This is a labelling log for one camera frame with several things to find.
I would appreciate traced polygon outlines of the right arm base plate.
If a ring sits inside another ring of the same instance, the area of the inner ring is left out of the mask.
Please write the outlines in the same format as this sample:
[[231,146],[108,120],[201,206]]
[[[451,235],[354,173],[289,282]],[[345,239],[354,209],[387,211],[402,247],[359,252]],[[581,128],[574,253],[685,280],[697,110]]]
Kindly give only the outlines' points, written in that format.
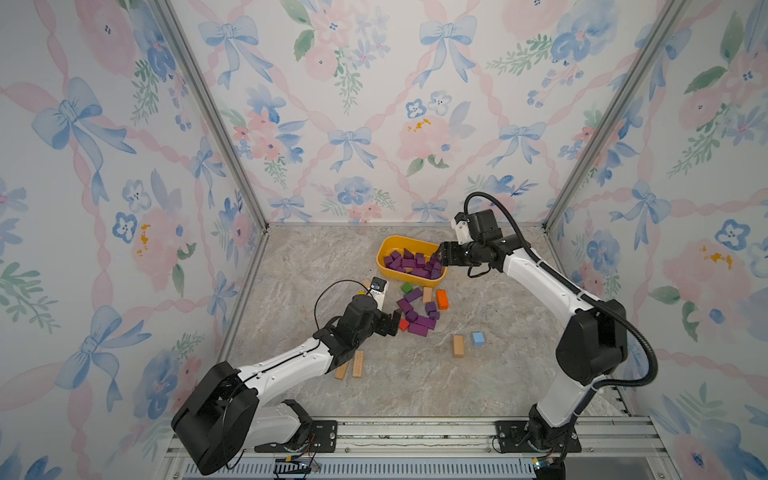
[[494,423],[501,453],[580,453],[582,446],[572,425],[552,428],[538,420],[499,420]]

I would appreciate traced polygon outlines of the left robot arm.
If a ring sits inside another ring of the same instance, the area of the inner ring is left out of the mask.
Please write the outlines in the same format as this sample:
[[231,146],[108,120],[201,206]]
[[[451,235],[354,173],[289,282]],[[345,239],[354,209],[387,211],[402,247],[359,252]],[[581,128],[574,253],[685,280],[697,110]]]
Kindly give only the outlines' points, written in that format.
[[292,399],[272,401],[347,364],[372,335],[396,335],[402,312],[385,313],[382,305],[376,296],[357,294],[299,346],[252,365],[211,367],[171,421],[199,473],[231,467],[247,450],[296,454],[315,447],[307,411]]

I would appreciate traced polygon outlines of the purple long brick top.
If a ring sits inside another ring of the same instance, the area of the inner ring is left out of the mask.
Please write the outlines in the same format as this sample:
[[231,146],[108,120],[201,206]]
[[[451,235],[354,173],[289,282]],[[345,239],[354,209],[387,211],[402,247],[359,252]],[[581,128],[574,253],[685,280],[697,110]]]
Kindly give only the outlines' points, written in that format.
[[415,288],[403,296],[403,299],[407,302],[414,302],[415,300],[423,296],[423,290],[421,288]]

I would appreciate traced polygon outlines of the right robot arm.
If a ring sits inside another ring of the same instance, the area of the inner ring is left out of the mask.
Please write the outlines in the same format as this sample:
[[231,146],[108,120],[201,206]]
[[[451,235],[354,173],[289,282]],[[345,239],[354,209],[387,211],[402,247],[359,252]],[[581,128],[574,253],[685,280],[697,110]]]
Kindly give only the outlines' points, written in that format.
[[[658,359],[650,342],[625,317],[617,301],[603,301],[581,289],[547,263],[521,231],[503,234],[491,210],[458,213],[451,222],[455,240],[440,244],[445,266],[487,266],[523,285],[564,323],[555,349],[558,369],[543,398],[528,415],[522,439],[536,451],[562,448],[577,418],[604,387],[637,388],[658,375]],[[648,367],[638,379],[612,378],[629,356],[630,337],[644,352]]]

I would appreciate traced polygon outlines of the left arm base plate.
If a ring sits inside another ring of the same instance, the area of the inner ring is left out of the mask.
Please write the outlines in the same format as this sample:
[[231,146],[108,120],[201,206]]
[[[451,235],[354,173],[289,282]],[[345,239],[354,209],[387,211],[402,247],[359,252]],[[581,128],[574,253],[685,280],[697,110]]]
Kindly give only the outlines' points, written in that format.
[[300,453],[334,453],[338,434],[336,420],[313,420],[299,426],[284,443],[267,443],[255,446],[255,453],[298,455]]

